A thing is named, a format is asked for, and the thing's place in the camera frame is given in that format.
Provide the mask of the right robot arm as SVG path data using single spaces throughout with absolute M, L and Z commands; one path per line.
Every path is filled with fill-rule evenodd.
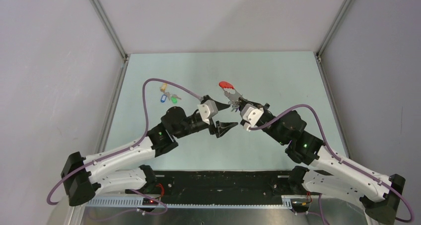
M 288 181 L 292 193 L 315 192 L 335 197 L 363 209 L 368 217 L 384 225 L 414 220 L 414 213 L 402 196 L 405 179 L 368 169 L 332 149 L 311 106 L 294 105 L 274 116 L 268 105 L 242 97 L 235 105 L 247 131 L 261 130 L 287 146 L 285 153 L 298 164 Z M 400 203 L 410 211 L 408 220 L 397 217 Z

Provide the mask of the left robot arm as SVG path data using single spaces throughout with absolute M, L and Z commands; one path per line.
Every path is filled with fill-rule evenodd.
M 203 130 L 222 137 L 238 123 L 213 121 L 212 117 L 228 107 L 206 96 L 190 116 L 181 107 L 169 108 L 159 124 L 126 145 L 88 156 L 70 154 L 61 172 L 69 205 L 79 206 L 99 194 L 119 190 L 152 193 L 157 187 L 155 173 L 141 162 L 170 152 L 178 146 L 176 139 Z

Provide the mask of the red-handled metal key holder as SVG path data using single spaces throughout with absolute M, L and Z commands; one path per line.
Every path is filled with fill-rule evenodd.
M 218 86 L 223 90 L 224 96 L 228 99 L 228 104 L 232 108 L 231 111 L 237 112 L 240 107 L 240 98 L 242 95 L 227 81 L 220 81 Z

